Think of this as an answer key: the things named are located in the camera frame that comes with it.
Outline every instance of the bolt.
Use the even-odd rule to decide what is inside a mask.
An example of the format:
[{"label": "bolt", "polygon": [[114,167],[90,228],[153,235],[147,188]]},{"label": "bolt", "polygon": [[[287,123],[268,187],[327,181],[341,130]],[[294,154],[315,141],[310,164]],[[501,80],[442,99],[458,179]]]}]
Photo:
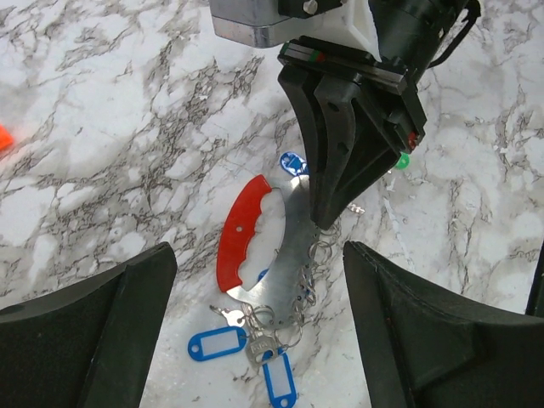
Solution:
[{"label": "bolt", "polygon": [[315,0],[308,0],[307,2],[304,2],[303,4],[303,10],[304,12],[314,15],[317,13],[317,8],[319,7],[319,4]]}]

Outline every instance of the key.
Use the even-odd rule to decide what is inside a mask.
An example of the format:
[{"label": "key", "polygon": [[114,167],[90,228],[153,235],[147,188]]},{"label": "key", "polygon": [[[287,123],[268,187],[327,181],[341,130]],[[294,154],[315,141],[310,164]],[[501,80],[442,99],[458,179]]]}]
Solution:
[{"label": "key", "polygon": [[[264,334],[260,330],[257,318],[253,313],[253,308],[249,304],[242,303],[241,308],[249,326],[249,342],[246,347],[247,358],[255,368],[259,368],[266,361],[271,361],[278,357],[278,343],[275,338]],[[267,360],[264,358],[265,354],[269,355]]]},{"label": "key", "polygon": [[221,309],[212,304],[210,304],[210,310],[213,313],[223,316],[229,326],[243,327],[246,324],[246,316],[241,310]]}]

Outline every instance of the marble countertop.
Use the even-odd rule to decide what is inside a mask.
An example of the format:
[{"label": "marble countertop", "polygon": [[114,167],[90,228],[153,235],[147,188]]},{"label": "marble countertop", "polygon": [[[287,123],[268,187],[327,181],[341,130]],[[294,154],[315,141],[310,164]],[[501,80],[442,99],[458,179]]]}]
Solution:
[{"label": "marble countertop", "polygon": [[[471,299],[523,312],[544,236],[544,5],[484,17],[419,84],[427,137],[340,218],[330,271],[290,352],[297,406],[369,407],[340,257],[362,241]],[[303,152],[277,49],[216,38],[202,0],[0,0],[0,308],[106,270],[159,241],[179,265],[141,406],[266,407],[246,356],[195,363],[224,324],[218,238],[254,175]],[[265,207],[275,210],[277,199]],[[245,274],[281,239],[264,211]]]}]

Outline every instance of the red plastic grip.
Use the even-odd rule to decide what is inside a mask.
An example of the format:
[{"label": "red plastic grip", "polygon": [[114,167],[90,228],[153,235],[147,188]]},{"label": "red plastic grip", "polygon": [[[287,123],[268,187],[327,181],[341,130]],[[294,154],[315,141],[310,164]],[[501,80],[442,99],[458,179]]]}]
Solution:
[{"label": "red plastic grip", "polygon": [[272,191],[263,175],[253,178],[236,198],[219,240],[216,276],[221,292],[242,284],[238,269],[246,259],[255,224],[261,215],[261,200]]}]

